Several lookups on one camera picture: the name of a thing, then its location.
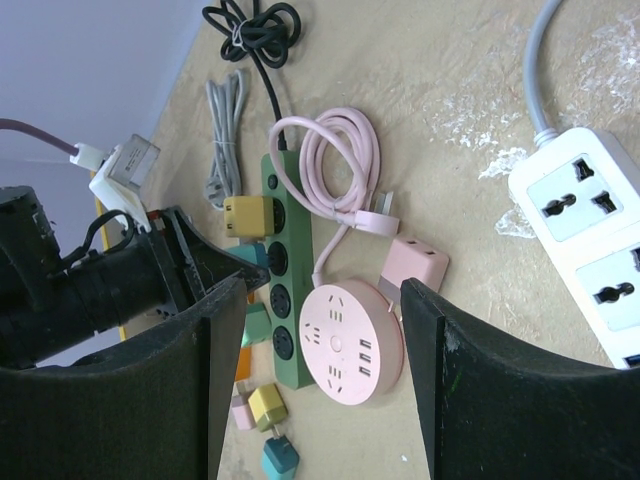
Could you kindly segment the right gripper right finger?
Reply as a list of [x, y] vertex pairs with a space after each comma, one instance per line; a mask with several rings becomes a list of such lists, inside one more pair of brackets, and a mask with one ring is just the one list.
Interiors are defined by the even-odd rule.
[[638, 477], [637, 368], [536, 347], [415, 279], [401, 310], [432, 478]]

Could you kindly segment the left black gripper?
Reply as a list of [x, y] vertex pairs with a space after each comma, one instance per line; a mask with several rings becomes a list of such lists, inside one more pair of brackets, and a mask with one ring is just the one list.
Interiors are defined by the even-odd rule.
[[180, 207], [154, 210], [147, 217], [151, 231], [146, 242], [164, 285], [164, 300], [157, 308], [163, 317], [187, 310], [229, 278], [242, 280], [248, 293], [270, 282], [266, 268], [210, 243]]

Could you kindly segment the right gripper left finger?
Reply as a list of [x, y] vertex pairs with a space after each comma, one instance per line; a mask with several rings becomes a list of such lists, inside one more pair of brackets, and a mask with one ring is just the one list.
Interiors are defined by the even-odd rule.
[[68, 367], [1, 372], [5, 479], [212, 479], [219, 470], [246, 288]]

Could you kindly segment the teal usb charger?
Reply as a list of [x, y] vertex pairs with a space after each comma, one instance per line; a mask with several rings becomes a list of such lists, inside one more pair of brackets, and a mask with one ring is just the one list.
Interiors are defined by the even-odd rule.
[[241, 260], [261, 268], [269, 268], [269, 256], [265, 245], [261, 242], [242, 243], [237, 246], [227, 248], [226, 251]]

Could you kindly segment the yellow usb charger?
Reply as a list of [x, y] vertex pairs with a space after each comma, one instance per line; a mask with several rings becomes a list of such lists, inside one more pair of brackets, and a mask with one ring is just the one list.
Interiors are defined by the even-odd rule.
[[223, 203], [223, 214], [228, 237], [264, 238], [275, 233], [272, 197], [228, 197]]

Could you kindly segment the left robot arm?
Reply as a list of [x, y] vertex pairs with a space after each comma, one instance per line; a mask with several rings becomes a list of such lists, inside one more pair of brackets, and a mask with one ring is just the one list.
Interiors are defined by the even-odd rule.
[[149, 231], [110, 210], [61, 256], [34, 189], [2, 188], [2, 366], [33, 368], [147, 311], [174, 316], [228, 278], [243, 280], [248, 292], [269, 282], [267, 268], [212, 245], [180, 208], [147, 218]]

